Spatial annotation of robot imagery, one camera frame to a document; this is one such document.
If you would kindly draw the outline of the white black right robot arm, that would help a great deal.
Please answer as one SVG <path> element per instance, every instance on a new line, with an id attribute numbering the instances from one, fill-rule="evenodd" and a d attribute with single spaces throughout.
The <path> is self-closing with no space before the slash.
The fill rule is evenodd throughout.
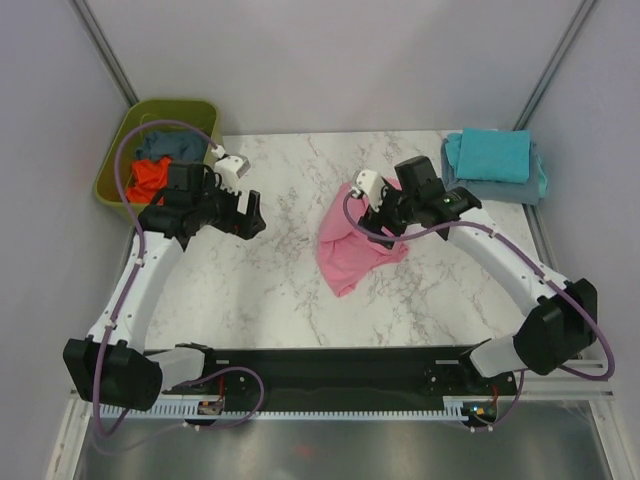
<path id="1" fill-rule="evenodd" d="M 445 189 L 428 157 L 401 162 L 395 172 L 397 186 L 373 170 L 355 174 L 350 195 L 365 199 L 368 207 L 352 225 L 385 248 L 410 240 L 410 225 L 438 234 L 488 272 L 524 317 L 516 333 L 463 354 L 457 377 L 465 391 L 481 393 L 494 377 L 511 371 L 547 375 L 595 342 L 597 291 L 590 282 L 571 282 L 533 261 L 472 193 Z"/>

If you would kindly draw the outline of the pink t shirt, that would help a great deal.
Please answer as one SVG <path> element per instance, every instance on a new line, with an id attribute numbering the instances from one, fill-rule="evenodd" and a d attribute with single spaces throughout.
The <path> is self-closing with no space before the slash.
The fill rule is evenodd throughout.
<path id="1" fill-rule="evenodd" d="M 317 235 L 317 264 L 328 287 L 338 298 L 352 292 L 372 270 L 399 263 L 409 254 L 405 243 L 395 243 L 387 249 L 371 242 L 348 222 L 343 200 L 350 190 L 349 183 L 340 186 Z"/>

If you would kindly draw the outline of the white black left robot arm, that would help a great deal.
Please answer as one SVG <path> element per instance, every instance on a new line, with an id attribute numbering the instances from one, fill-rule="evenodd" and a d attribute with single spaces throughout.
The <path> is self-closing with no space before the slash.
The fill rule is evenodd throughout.
<path id="1" fill-rule="evenodd" d="M 103 313 L 83 339 L 71 339 L 63 360 L 80 397 L 97 405 L 147 411 L 159 395 L 187 383 L 208 393 L 219 369 L 206 349 L 180 344 L 146 354 L 153 313 L 169 275 L 202 228 L 250 240 L 266 223 L 260 194 L 241 192 L 250 163 L 227 156 L 214 165 L 172 163 L 168 183 L 137 216 L 139 227 L 122 276 Z"/>

